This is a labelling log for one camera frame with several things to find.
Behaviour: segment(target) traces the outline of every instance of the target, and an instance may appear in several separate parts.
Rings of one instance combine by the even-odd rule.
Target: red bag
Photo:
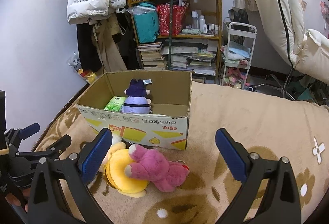
[[[186,7],[174,5],[172,10],[172,35],[178,35],[183,29],[183,17],[186,14]],[[169,19],[170,19],[170,5],[160,4],[157,6],[159,15],[159,31],[160,35],[169,35]]]

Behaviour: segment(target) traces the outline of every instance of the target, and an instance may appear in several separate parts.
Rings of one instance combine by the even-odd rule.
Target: white rolling cart
[[[249,69],[251,67],[252,55],[254,53],[255,41],[256,41],[256,36],[257,36],[257,28],[255,26],[244,24],[244,23],[227,22],[226,21],[227,19],[229,19],[229,18],[226,18],[224,20],[224,24],[223,24],[224,25],[224,30],[228,33],[228,44],[227,44],[227,48],[226,48],[226,51],[227,51],[226,52],[226,56],[228,56],[228,51],[229,51],[229,48],[230,48],[230,38],[231,38],[231,35],[252,38],[253,39],[253,43],[252,43],[252,49],[251,49],[251,54],[250,54],[250,59],[249,59],[249,64],[248,65],[241,65],[241,64],[239,64],[236,61],[233,62],[233,61],[230,61],[230,60],[226,60],[226,58],[225,58],[225,62],[224,62],[225,63],[224,73],[223,73],[223,78],[222,78],[222,84],[221,85],[222,86],[224,85],[224,78],[225,78],[225,75],[226,75],[227,67],[234,67],[234,68],[239,68],[239,69],[241,68],[241,69],[246,69],[247,70],[246,77],[245,77],[245,79],[243,81],[242,88],[241,88],[241,89],[244,89],[244,85],[245,85],[246,80],[247,80]],[[234,26],[245,26],[245,27],[249,27],[249,28],[252,28],[253,30],[255,30],[255,32],[232,29],[231,28],[232,25],[234,25]]]

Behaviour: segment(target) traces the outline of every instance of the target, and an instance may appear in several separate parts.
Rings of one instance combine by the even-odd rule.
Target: beige blanket
[[[327,109],[304,101],[193,82],[187,150],[159,149],[169,160],[183,160],[189,166],[185,183],[173,193],[161,193],[149,184],[147,195],[135,199],[119,194],[98,174],[89,189],[115,224],[213,224],[240,186],[214,143],[216,130],[225,127],[249,152],[267,159],[289,158],[305,221],[329,185]],[[73,105],[53,124],[37,150],[44,150],[64,134],[72,137],[72,144],[61,158],[79,152],[95,137]],[[74,215],[81,218],[66,183],[62,186]],[[247,217],[255,214],[264,190],[265,182]],[[160,213],[167,217],[159,218]]]

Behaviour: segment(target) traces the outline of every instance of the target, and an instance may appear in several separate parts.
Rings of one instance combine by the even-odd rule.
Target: pink fan
[[[324,23],[324,29],[326,30],[327,29],[327,19],[329,19],[329,6],[325,2],[322,2],[322,1],[321,1],[320,5],[321,5],[321,12],[326,17],[325,23]]]

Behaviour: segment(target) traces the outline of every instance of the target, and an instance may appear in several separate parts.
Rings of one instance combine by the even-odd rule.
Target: green tissue pack
[[[126,97],[114,96],[109,103],[105,106],[104,110],[120,112],[121,107],[126,100]]]

